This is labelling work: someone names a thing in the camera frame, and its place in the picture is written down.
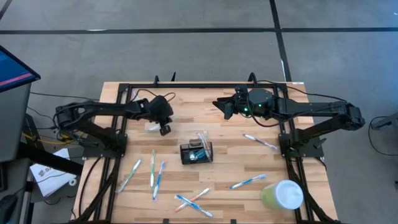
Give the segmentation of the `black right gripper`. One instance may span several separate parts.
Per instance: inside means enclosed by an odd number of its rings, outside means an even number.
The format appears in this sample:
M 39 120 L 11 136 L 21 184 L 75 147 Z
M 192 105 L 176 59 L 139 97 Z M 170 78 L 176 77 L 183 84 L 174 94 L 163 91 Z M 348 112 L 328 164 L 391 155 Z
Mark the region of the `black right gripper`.
M 243 100 L 234 100 L 233 96 L 217 98 L 213 105 L 218 109 L 224 109 L 224 119 L 226 120 L 229 120 L 234 114 L 240 114 L 245 118 L 249 118 L 248 105 Z

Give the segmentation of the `green toothbrush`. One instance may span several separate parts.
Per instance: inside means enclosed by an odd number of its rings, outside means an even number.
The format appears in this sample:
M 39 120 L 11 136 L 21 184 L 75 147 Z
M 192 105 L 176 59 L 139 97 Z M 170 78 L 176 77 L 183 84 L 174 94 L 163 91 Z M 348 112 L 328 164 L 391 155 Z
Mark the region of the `green toothbrush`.
M 168 125 L 170 127 L 172 127 L 173 125 L 175 125 L 177 123 L 177 118 L 172 117 L 171 118 L 171 122 L 168 123 Z M 161 129 L 160 124 L 159 123 L 146 123 L 144 130 L 148 131 L 148 132 L 159 132 Z
M 154 188 L 155 181 L 155 151 L 152 150 L 151 159 L 150 159 L 150 187 Z
M 125 186 L 131 180 L 131 178 L 133 177 L 134 173 L 136 172 L 136 170 L 139 167 L 139 165 L 141 164 L 141 162 L 142 162 L 142 158 L 137 160 L 137 162 L 134 164 L 134 167 L 131 169 L 129 175 L 121 182 L 119 187 L 115 190 L 115 192 L 117 194 L 121 193 L 124 190 Z

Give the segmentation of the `black wire caddy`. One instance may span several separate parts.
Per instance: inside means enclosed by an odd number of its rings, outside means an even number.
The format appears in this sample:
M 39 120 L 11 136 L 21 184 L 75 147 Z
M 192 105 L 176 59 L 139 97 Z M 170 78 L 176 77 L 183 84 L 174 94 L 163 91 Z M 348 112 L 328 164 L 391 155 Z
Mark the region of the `black wire caddy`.
M 194 161 L 190 160 L 189 154 L 191 152 L 194 152 L 196 154 L 199 150 L 204 149 L 202 141 L 200 139 L 191 139 L 191 140 L 189 140 L 188 144 L 181 144 L 180 145 L 180 158 L 181 158 L 182 164 L 189 165 L 189 164 L 200 164 L 200 163 L 213 162 L 212 142 L 207 142 L 207 143 L 210 147 L 211 158 L 209 159 L 208 157 L 203 157 L 201 159 L 196 159 Z

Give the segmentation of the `orange toothbrush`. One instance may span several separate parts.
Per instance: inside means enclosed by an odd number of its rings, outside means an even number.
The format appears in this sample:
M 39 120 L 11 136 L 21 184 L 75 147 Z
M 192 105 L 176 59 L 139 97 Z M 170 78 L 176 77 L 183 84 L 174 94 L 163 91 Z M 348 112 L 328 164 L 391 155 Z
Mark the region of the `orange toothbrush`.
M 198 198 L 200 198 L 201 196 L 205 195 L 209 190 L 210 190 L 210 188 L 207 188 L 207 189 L 203 190 L 203 191 L 200 192 L 198 195 L 192 197 L 190 200 L 191 200 L 192 202 L 194 202 L 196 199 L 198 199 Z M 179 207 L 177 207 L 177 208 L 175 209 L 175 212 L 176 212 L 176 213 L 179 212 L 180 210 L 182 210 L 182 209 L 185 208 L 186 206 L 188 206 L 188 203 L 185 203 L 185 202 L 184 202 L 183 204 L 181 204 Z
M 210 159 L 211 158 L 210 147 L 209 147 L 204 135 L 202 135 L 202 133 L 197 133 L 197 137 L 202 141 L 206 156 Z

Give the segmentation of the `blue toothbrush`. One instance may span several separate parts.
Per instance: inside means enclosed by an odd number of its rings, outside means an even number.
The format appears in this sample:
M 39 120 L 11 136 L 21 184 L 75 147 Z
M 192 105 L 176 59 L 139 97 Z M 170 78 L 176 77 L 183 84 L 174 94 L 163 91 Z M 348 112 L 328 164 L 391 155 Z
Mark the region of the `blue toothbrush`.
M 211 212 L 202 209 L 199 205 L 197 205 L 196 203 L 192 202 L 191 200 L 189 200 L 189 199 L 183 197 L 182 195 L 177 194 L 177 195 L 175 196 L 175 199 L 180 200 L 180 201 L 186 203 L 187 205 L 191 206 L 192 208 L 194 208 L 194 209 L 196 209 L 196 210 L 198 210 L 198 211 L 204 213 L 204 214 L 205 214 L 206 216 L 208 216 L 208 217 L 213 217 L 213 214 L 212 214 Z
M 231 186 L 229 186 L 229 189 L 236 189 L 236 188 L 242 187 L 244 185 L 250 184 L 251 182 L 254 182 L 256 180 L 265 179 L 266 177 L 267 176 L 265 174 L 261 174 L 261 175 L 252 177 L 250 179 L 244 180 L 244 181 L 242 181 L 242 182 L 240 182 L 238 184 L 231 185 Z
M 154 192 L 153 192 L 153 195 L 152 195 L 152 199 L 153 200 L 157 199 L 157 194 L 158 194 L 158 191 L 159 191 L 160 182 L 161 182 L 163 170 L 165 168 L 165 164 L 166 164 L 166 162 L 162 161 L 161 166 L 160 166 L 160 170 L 159 170 L 159 173 L 158 173 L 157 181 L 156 181 L 156 184 L 155 184 L 155 187 L 154 187 Z

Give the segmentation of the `green cup white lid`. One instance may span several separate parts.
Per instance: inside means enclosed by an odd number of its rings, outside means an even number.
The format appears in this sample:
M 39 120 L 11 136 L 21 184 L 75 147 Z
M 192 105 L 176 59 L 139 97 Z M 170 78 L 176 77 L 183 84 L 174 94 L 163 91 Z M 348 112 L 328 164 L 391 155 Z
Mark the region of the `green cup white lid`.
M 261 202 L 267 208 L 295 210 L 303 201 L 302 188 L 292 180 L 281 180 L 261 191 Z

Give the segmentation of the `black stand foot bar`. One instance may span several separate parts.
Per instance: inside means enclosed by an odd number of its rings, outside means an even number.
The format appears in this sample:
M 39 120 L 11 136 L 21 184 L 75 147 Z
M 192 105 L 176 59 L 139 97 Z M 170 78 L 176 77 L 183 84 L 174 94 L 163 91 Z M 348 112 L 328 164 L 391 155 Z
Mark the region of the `black stand foot bar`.
M 45 150 L 37 149 L 23 142 L 19 144 L 19 149 L 16 157 L 18 159 L 29 159 L 33 163 L 47 166 L 55 170 L 63 171 L 73 175 L 80 175 L 83 170 L 83 166 L 79 163 L 56 156 Z

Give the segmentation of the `white cardboard box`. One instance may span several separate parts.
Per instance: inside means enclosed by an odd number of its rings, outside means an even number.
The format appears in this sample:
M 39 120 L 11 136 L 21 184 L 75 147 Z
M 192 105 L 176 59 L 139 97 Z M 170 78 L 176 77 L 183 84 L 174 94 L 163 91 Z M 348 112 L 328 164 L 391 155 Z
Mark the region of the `white cardboard box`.
M 40 164 L 31 165 L 30 171 L 43 197 L 52 195 L 58 189 L 67 185 L 70 179 L 76 178 L 74 174 Z

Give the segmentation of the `grey stand leg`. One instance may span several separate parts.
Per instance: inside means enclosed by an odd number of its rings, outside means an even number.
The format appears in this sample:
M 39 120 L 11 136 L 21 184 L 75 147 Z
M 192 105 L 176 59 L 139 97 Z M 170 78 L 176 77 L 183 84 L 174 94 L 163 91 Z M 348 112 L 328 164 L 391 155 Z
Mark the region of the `grey stand leg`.
M 379 121 L 373 122 L 371 121 L 371 127 L 374 130 L 379 130 L 385 126 L 392 126 L 393 129 L 398 131 L 398 112 L 390 115 L 390 116 L 380 116 Z

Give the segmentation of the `large blue-screen monitor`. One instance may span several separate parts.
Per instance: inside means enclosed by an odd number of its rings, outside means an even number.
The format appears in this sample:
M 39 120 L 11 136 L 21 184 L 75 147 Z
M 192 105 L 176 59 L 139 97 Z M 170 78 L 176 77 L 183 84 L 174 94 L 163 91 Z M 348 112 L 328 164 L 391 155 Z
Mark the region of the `large blue-screen monitor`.
M 0 45 L 0 93 L 40 79 L 36 71 Z

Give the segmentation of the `black computer mouse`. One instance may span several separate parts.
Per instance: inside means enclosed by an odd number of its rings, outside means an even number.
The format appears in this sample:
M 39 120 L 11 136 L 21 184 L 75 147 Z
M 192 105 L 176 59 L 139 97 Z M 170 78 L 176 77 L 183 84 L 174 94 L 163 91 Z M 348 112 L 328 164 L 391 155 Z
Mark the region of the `black computer mouse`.
M 0 224 L 7 224 L 11 219 L 17 200 L 15 195 L 6 195 L 0 200 Z

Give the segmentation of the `black aluminium table frame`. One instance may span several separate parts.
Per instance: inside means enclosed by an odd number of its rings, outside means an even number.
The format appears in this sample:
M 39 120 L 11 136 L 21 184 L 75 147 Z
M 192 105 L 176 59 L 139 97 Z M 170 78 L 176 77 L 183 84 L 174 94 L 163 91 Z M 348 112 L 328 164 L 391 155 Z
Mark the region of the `black aluminium table frame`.
M 232 95 L 235 86 L 233 82 L 106 82 L 101 93 L 102 102 L 124 103 L 133 97 L 134 91 L 140 98 L 148 99 L 154 95 L 167 95 L 174 110 L 173 117 L 178 121 L 168 135 L 161 136 L 157 131 L 144 130 L 147 121 L 96 118 L 100 126 L 113 125 L 126 130 L 128 144 L 119 162 L 119 181 L 128 176 L 138 159 L 142 158 L 142 162 L 123 192 L 116 194 L 109 190 L 105 193 L 101 206 L 91 219 L 126 224 L 295 223 L 298 219 L 316 219 L 306 205 L 296 211 L 273 210 L 262 205 L 261 190 L 286 179 L 290 162 L 279 151 L 243 136 L 250 134 L 269 144 L 277 144 L 281 131 L 309 128 L 313 119 L 298 117 L 283 127 L 278 127 L 273 120 L 254 122 L 240 115 L 225 120 L 213 102 Z M 197 133 L 212 142 L 213 162 L 183 165 L 180 145 L 199 139 Z M 154 188 L 150 187 L 152 150 L 155 151 L 154 187 L 161 163 L 166 162 L 156 200 L 152 199 Z M 231 185 L 261 174 L 267 177 L 229 189 Z M 177 194 L 190 200 L 207 188 L 210 190 L 194 203 L 211 212 L 213 217 L 189 205 L 175 212 L 184 203 L 175 199 Z

